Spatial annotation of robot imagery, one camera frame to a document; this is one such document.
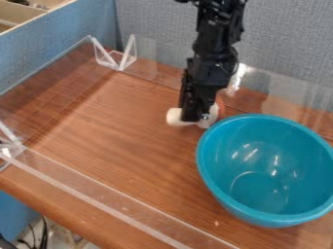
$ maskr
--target gray fabric partition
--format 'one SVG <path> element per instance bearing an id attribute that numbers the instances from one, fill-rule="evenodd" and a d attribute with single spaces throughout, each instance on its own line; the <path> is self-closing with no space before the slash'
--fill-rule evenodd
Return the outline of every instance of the gray fabric partition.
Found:
<path id="1" fill-rule="evenodd" d="M 117 0 L 120 43 L 136 33 L 191 47 L 197 9 L 173 0 Z M 333 1 L 251 0 L 241 61 L 327 86 L 333 76 Z"/>

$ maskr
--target wooden surface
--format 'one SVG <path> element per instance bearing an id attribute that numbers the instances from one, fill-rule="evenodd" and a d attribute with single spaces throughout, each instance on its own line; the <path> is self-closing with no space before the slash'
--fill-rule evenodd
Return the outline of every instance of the wooden surface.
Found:
<path id="1" fill-rule="evenodd" d="M 269 230 L 224 210 L 196 166 L 204 131 L 166 125 L 178 91 L 98 66 L 89 49 L 2 97 L 0 119 L 25 143 L 241 248 L 331 248 L 331 214 Z M 228 116 L 241 113 L 227 109 Z M 14 166 L 0 173 L 0 188 L 102 248 L 170 248 Z"/>

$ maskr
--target black robotic arm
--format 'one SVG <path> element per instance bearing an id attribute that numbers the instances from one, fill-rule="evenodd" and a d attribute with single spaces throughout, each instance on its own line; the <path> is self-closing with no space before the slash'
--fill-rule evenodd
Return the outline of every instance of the black robotic arm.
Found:
<path id="1" fill-rule="evenodd" d="M 211 117 L 216 94 L 227 89 L 239 70 L 239 53 L 248 0 L 176 0 L 199 7 L 199 38 L 188 58 L 180 94 L 181 120 L 196 123 Z"/>

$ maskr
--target plastic bowl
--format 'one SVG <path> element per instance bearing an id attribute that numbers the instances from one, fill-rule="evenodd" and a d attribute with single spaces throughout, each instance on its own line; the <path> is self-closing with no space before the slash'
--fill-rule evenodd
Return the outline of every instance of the plastic bowl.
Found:
<path id="1" fill-rule="evenodd" d="M 251 224 L 292 227 L 333 207 L 333 150 L 289 120 L 244 115 L 217 123 L 197 163 L 219 202 Z"/>

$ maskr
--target cable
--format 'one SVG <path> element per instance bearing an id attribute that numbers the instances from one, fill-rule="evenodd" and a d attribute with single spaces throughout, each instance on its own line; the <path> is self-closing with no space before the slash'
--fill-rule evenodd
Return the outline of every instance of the cable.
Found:
<path id="1" fill-rule="evenodd" d="M 42 240 L 41 240 L 41 245 L 39 249 L 47 249 L 49 246 L 49 227 L 47 227 L 47 221 L 46 218 L 43 218 L 43 223 L 45 223 L 45 228 L 43 228 L 43 234 L 42 234 Z"/>
<path id="2" fill-rule="evenodd" d="M 34 249 L 34 248 L 30 246 L 30 244 L 26 242 L 25 239 L 19 239 L 19 240 L 18 240 L 18 243 L 25 244 L 26 247 L 27 247 L 29 249 Z"/>
<path id="3" fill-rule="evenodd" d="M 29 224 L 29 227 L 31 229 L 33 237 L 34 237 L 34 246 L 33 246 L 33 249 L 37 249 L 37 234 L 35 234 L 35 230 L 34 230 L 34 227 L 33 227 L 31 224 Z"/>

